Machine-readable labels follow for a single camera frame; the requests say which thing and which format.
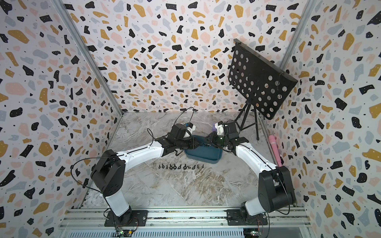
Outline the teal plastic storage box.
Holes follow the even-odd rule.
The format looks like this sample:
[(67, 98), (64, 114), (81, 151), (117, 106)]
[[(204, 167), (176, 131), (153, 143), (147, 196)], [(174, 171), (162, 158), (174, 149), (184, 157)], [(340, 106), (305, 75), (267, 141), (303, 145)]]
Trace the teal plastic storage box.
[(222, 157), (223, 150), (209, 145), (203, 136), (195, 135), (201, 143), (196, 149), (186, 149), (184, 152), (189, 159), (216, 164)]

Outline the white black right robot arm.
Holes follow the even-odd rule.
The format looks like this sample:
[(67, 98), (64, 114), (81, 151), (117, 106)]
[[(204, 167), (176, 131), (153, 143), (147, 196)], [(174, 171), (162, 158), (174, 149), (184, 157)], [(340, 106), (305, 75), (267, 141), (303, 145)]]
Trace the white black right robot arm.
[(242, 159), (258, 177), (258, 195), (243, 203), (241, 212), (248, 216), (271, 213), (296, 203), (290, 171), (262, 156), (245, 137), (240, 137), (236, 123), (220, 121), (206, 137), (210, 145)]

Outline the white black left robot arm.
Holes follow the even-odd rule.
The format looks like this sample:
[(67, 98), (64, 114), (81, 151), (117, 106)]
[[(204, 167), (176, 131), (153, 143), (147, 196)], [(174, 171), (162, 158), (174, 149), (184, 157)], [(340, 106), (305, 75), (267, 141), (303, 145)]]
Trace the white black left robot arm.
[(179, 150), (196, 149), (200, 142), (192, 136), (193, 131), (195, 125), (192, 123), (174, 124), (169, 133), (154, 138), (146, 145), (121, 152), (104, 152), (90, 177), (114, 217), (121, 220), (129, 218), (131, 213), (131, 207), (122, 192), (125, 173), (151, 159), (161, 158)]

